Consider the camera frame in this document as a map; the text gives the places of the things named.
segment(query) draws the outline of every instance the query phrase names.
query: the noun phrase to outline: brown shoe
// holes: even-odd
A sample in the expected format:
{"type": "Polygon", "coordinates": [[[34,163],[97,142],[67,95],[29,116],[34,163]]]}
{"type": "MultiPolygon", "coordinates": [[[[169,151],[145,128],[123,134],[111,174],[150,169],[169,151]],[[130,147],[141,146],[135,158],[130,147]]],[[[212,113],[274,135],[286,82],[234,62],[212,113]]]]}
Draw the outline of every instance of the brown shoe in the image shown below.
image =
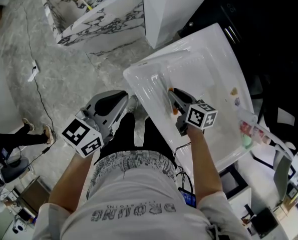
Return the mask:
{"type": "Polygon", "coordinates": [[[44,134],[48,137],[47,144],[52,145],[54,143],[54,138],[53,138],[53,135],[52,135],[51,128],[47,124],[44,124],[43,129],[44,129],[44,134]]]}
{"type": "Polygon", "coordinates": [[[26,118],[22,118],[22,122],[25,125],[29,125],[30,126],[30,131],[34,131],[35,130],[35,126],[34,124],[30,123],[29,120],[27,120],[26,118]]]}

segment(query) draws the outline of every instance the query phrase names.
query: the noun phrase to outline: person's right arm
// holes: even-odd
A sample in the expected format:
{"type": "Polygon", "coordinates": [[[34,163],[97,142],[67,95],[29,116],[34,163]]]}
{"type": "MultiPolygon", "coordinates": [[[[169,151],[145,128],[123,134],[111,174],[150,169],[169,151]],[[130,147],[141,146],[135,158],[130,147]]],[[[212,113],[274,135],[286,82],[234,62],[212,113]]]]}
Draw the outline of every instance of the person's right arm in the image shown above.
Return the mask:
{"type": "Polygon", "coordinates": [[[202,131],[189,125],[187,133],[191,139],[197,209],[218,228],[219,234],[227,235],[231,240],[251,239],[241,220],[235,216],[222,190],[220,176],[202,131]]]}

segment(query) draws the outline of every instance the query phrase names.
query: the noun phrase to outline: forearm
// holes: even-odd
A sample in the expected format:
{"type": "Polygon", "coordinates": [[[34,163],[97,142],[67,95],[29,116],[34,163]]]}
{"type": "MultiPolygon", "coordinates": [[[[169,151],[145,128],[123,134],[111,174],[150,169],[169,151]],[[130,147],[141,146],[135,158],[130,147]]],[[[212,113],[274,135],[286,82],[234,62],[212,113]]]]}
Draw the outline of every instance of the forearm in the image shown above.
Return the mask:
{"type": "Polygon", "coordinates": [[[59,205],[71,213],[76,210],[92,157],[90,155],[82,158],[78,154],[73,156],[69,166],[53,188],[49,203],[59,205]]]}
{"type": "Polygon", "coordinates": [[[191,139],[196,202],[199,203],[202,198],[222,191],[222,183],[202,131],[189,127],[188,135],[191,139]]]}

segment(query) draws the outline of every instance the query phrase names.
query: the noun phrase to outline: marble bathtub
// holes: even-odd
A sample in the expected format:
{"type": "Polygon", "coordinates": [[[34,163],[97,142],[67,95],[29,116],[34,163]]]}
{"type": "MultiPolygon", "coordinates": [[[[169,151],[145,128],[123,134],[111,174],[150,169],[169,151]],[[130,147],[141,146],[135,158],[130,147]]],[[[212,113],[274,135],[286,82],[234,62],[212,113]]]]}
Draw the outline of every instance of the marble bathtub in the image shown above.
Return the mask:
{"type": "Polygon", "coordinates": [[[102,55],[145,35],[143,0],[42,0],[56,42],[102,55]]]}

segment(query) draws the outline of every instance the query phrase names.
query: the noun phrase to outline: black pants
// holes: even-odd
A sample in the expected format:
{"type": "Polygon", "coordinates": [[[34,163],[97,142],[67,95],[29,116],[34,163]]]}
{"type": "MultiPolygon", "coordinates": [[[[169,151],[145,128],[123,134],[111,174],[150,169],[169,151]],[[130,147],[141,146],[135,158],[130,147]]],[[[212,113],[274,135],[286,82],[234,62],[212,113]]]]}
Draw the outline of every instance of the black pants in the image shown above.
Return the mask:
{"type": "Polygon", "coordinates": [[[177,167],[174,162],[171,148],[164,140],[151,118],[145,120],[143,147],[134,146],[134,126],[134,115],[132,113],[127,113],[121,119],[120,126],[115,132],[113,140],[101,149],[98,161],[110,154],[120,151],[149,150],[157,151],[164,155],[172,161],[175,167],[177,167]]]}
{"type": "Polygon", "coordinates": [[[44,144],[48,141],[48,137],[43,133],[41,135],[28,134],[30,126],[25,124],[15,134],[0,134],[0,155],[2,149],[5,149],[10,155],[13,149],[18,146],[32,146],[37,144],[44,144]]]}

